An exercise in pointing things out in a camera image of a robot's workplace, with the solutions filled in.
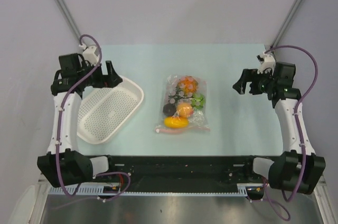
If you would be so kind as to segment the clear zip top bag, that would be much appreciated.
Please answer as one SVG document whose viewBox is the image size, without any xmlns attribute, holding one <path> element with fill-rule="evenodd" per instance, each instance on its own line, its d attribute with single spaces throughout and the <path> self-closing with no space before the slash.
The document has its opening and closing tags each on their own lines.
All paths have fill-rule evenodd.
<svg viewBox="0 0 338 224">
<path fill-rule="evenodd" d="M 170 75 L 165 84 L 157 133 L 180 134 L 209 131 L 206 118 L 206 81 L 189 75 Z"/>
</svg>

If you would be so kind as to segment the toy peach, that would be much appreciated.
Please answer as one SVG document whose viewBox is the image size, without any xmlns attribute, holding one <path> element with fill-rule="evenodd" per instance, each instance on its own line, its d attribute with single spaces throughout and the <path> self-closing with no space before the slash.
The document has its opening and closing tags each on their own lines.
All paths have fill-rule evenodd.
<svg viewBox="0 0 338 224">
<path fill-rule="evenodd" d="M 193 115 L 194 109 L 189 103 L 182 102 L 177 105 L 177 114 L 183 118 L 189 118 Z"/>
</svg>

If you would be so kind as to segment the green toy watermelon ball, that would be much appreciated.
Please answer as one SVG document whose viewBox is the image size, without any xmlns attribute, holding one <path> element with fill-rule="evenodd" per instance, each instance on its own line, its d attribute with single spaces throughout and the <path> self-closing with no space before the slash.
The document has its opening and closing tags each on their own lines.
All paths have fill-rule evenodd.
<svg viewBox="0 0 338 224">
<path fill-rule="evenodd" d="M 199 92 L 194 93 L 191 98 L 191 105 L 196 109 L 202 110 L 205 105 L 205 95 Z"/>
</svg>

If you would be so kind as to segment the orange toy pineapple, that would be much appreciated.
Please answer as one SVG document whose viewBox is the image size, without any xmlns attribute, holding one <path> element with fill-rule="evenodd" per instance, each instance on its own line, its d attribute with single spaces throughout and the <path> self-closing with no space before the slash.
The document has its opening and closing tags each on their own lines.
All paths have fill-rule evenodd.
<svg viewBox="0 0 338 224">
<path fill-rule="evenodd" d="M 194 93 L 199 92 L 203 94 L 203 84 L 203 81 L 192 76 L 175 76 L 168 83 L 167 101 L 171 104 L 176 104 L 180 100 L 191 100 Z"/>
</svg>

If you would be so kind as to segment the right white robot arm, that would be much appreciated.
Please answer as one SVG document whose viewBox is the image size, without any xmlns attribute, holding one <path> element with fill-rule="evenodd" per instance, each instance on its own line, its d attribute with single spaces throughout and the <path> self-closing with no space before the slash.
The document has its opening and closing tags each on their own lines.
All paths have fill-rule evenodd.
<svg viewBox="0 0 338 224">
<path fill-rule="evenodd" d="M 303 120 L 301 92 L 293 88 L 296 66 L 291 63 L 276 62 L 263 71 L 243 69 L 239 80 L 232 86 L 240 95 L 246 86 L 250 94 L 267 94 L 277 114 L 283 140 L 283 153 L 271 160 L 255 157 L 253 163 L 243 169 L 249 182 L 266 178 L 271 188 L 283 192 L 296 191 L 311 194 L 323 171 L 325 159 L 316 155 L 307 137 Z"/>
</svg>

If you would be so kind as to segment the toy orange mango slice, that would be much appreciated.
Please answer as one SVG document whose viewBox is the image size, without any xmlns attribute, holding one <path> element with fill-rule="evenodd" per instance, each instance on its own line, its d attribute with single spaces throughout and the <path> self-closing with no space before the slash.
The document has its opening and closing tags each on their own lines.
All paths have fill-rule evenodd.
<svg viewBox="0 0 338 224">
<path fill-rule="evenodd" d="M 189 125 L 189 121 L 184 117 L 166 117 L 164 119 L 164 125 L 173 129 L 185 128 Z"/>
</svg>

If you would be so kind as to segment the toy chocolate donut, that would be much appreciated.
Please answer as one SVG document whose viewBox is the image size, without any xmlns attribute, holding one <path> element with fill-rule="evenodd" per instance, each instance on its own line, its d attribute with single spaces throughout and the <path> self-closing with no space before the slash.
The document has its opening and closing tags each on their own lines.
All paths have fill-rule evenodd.
<svg viewBox="0 0 338 224">
<path fill-rule="evenodd" d="M 174 104 L 167 103 L 163 106 L 163 114 L 166 117 L 174 116 L 175 113 L 176 113 L 176 106 Z"/>
</svg>

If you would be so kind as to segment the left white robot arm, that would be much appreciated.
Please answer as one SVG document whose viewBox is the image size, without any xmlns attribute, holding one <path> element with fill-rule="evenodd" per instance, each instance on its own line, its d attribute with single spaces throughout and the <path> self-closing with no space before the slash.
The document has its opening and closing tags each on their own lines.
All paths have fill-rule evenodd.
<svg viewBox="0 0 338 224">
<path fill-rule="evenodd" d="M 112 89 L 123 80 L 111 61 L 106 61 L 107 74 L 103 74 L 100 62 L 91 65 L 78 53 L 59 56 L 59 64 L 51 85 L 54 100 L 51 141 L 46 154 L 37 158 L 37 166 L 55 188 L 89 182 L 96 175 L 112 181 L 117 169 L 107 157 L 88 157 L 79 152 L 78 115 L 86 87 Z"/>
</svg>

